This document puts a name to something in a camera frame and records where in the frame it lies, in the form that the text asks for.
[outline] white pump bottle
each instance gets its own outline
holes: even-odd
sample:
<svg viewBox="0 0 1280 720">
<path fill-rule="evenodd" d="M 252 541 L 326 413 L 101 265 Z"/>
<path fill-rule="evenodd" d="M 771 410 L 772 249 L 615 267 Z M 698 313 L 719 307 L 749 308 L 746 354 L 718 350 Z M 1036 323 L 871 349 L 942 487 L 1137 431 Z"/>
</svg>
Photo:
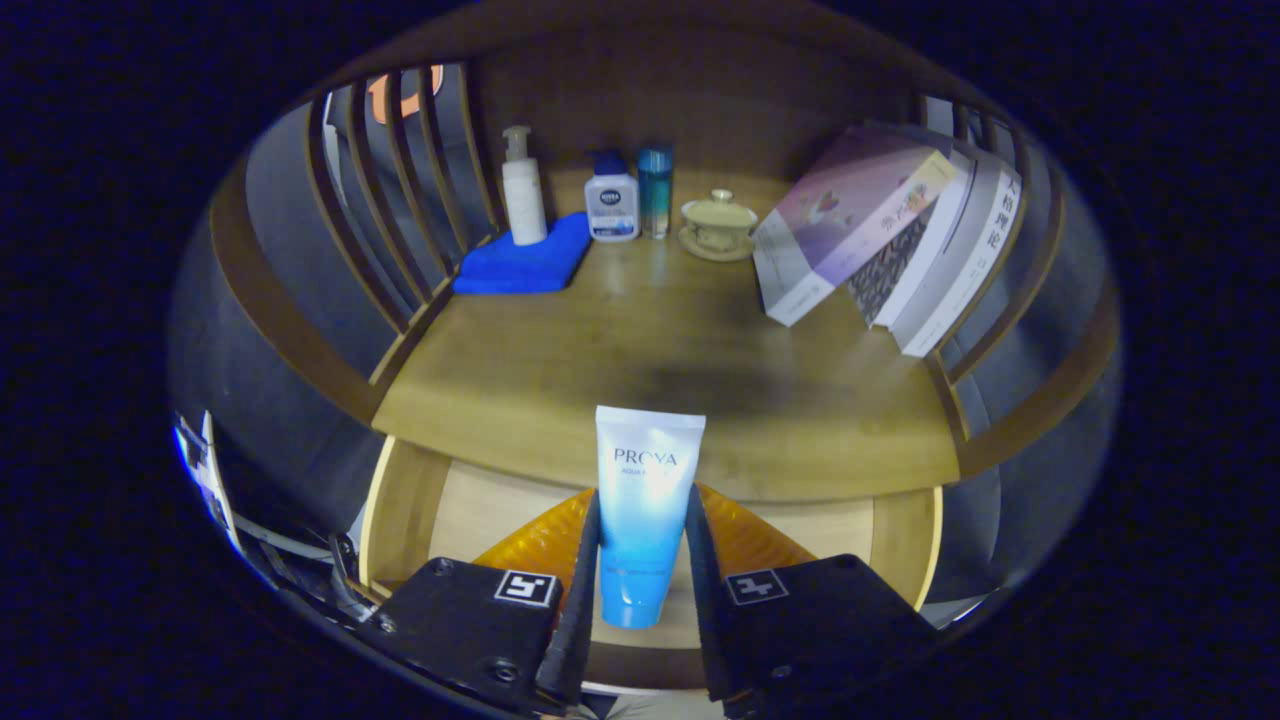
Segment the white pump bottle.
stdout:
<svg viewBox="0 0 1280 720">
<path fill-rule="evenodd" d="M 507 220 L 516 245 L 534 245 L 547 238 L 543 186 L 538 179 L 538 160 L 529 156 L 526 126 L 502 131 L 507 138 L 507 161 L 502 164 L 502 191 L 507 199 Z"/>
</svg>

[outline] stack of books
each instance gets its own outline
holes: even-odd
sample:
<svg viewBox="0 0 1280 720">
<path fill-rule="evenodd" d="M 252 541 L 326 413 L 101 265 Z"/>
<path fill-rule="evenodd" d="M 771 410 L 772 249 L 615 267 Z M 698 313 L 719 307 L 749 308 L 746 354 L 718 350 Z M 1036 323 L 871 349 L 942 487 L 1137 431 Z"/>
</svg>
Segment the stack of books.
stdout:
<svg viewBox="0 0 1280 720">
<path fill-rule="evenodd" d="M 1021 178 L 919 127 L 851 128 L 753 233 L 765 313 L 792 325 L 847 281 L 904 355 L 938 343 L 1012 228 Z"/>
</svg>

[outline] ceramic lid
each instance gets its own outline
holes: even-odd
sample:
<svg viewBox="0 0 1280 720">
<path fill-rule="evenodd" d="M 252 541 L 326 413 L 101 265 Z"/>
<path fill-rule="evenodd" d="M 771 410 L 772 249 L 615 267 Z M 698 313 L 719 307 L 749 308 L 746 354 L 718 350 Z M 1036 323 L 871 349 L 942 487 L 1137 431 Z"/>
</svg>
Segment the ceramic lid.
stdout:
<svg viewBox="0 0 1280 720">
<path fill-rule="evenodd" d="M 713 228 L 749 228 L 759 222 L 750 208 L 733 202 L 733 193 L 716 188 L 710 200 L 690 200 L 680 209 L 691 223 Z"/>
</svg>

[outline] teal bottle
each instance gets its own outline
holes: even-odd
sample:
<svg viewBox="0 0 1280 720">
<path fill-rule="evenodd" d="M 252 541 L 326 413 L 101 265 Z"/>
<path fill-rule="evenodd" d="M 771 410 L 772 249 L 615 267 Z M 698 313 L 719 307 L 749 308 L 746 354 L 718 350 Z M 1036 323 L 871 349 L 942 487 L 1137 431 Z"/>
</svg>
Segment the teal bottle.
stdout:
<svg viewBox="0 0 1280 720">
<path fill-rule="evenodd" d="M 654 240 L 671 228 L 671 146 L 650 145 L 636 155 L 640 173 L 640 232 Z"/>
</svg>

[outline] screw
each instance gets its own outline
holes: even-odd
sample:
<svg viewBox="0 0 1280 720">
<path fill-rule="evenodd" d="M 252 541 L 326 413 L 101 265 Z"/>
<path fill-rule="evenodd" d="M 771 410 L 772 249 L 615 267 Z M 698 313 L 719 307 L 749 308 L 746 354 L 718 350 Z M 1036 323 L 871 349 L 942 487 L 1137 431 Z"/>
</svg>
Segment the screw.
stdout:
<svg viewBox="0 0 1280 720">
<path fill-rule="evenodd" d="M 493 661 L 490 673 L 499 683 L 513 683 L 520 676 L 520 670 L 508 660 L 498 659 Z"/>
</svg>

